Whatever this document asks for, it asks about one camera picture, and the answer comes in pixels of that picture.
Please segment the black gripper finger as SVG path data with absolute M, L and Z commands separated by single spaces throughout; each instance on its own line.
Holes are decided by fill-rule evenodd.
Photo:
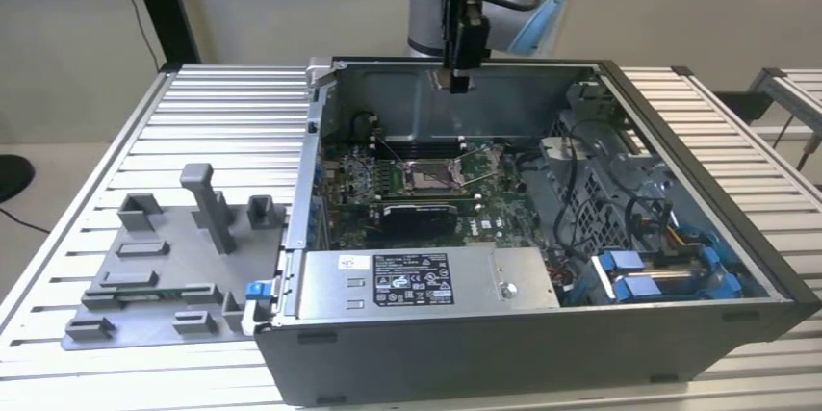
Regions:
M 469 71 L 487 58 L 489 20 L 477 0 L 443 0 L 443 70 L 447 89 L 452 94 L 467 93 Z

